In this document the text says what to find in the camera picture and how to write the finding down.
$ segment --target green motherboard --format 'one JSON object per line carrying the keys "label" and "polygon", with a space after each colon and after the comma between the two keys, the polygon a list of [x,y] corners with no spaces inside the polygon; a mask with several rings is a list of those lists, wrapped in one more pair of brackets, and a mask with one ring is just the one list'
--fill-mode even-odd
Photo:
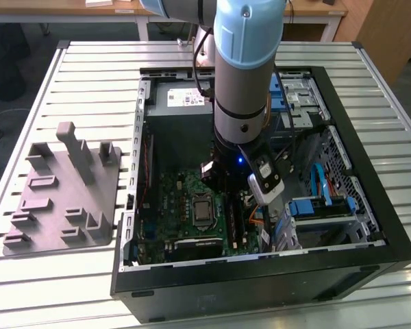
{"label": "green motherboard", "polygon": [[[229,243],[225,195],[215,193],[203,184],[198,171],[163,173],[158,189],[156,220],[145,219],[142,223],[143,236],[146,238],[146,242],[139,245],[142,263],[167,263],[165,248],[167,251],[168,244],[180,239],[222,239],[222,256],[258,253],[258,229],[255,225],[247,228],[244,243]],[[200,218],[199,214],[203,210],[207,213],[207,205],[212,207],[213,215]]]}

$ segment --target robotic arm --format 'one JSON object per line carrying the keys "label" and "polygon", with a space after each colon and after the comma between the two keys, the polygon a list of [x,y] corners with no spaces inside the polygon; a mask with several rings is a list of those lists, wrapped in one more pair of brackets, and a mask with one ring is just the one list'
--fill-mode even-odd
{"label": "robotic arm", "polygon": [[269,204],[284,185],[261,132],[286,0],[140,2],[161,16],[213,27],[215,154],[201,165],[201,180],[236,191],[248,179],[257,203]]}

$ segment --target metal table surface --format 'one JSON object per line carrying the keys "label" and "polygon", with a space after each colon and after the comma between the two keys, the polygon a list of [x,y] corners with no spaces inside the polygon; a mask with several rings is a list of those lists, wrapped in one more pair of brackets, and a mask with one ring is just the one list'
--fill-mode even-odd
{"label": "metal table surface", "polygon": [[[58,49],[0,182],[0,328],[118,328],[138,324],[110,297],[114,239],[105,247],[3,258],[29,163],[29,146],[73,121],[89,147],[110,140],[122,149],[115,222],[126,200],[139,68],[190,66],[192,50],[174,42],[72,42]],[[364,51],[348,43],[283,42],[278,65],[323,65],[411,239],[411,122]],[[411,326],[411,265],[334,304],[163,324],[165,328],[375,328]]]}

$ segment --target wall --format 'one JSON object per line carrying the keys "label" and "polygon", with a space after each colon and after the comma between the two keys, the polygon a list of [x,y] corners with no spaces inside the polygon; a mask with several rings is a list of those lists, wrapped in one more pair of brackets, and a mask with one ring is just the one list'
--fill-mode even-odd
{"label": "wall", "polygon": [[335,41],[359,41],[388,84],[411,57],[411,0],[342,0],[349,14]]}

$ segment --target table leg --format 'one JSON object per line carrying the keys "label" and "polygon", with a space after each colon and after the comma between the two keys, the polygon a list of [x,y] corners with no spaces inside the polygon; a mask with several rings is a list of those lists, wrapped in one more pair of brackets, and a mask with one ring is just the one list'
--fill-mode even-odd
{"label": "table leg", "polygon": [[333,16],[329,18],[329,22],[324,28],[321,42],[332,42],[335,38],[336,30],[341,22],[341,16]]}
{"label": "table leg", "polygon": [[50,34],[48,23],[39,23],[38,26],[40,27],[43,36],[48,36]]}
{"label": "table leg", "polygon": [[140,41],[149,41],[147,16],[137,16],[136,22]]}

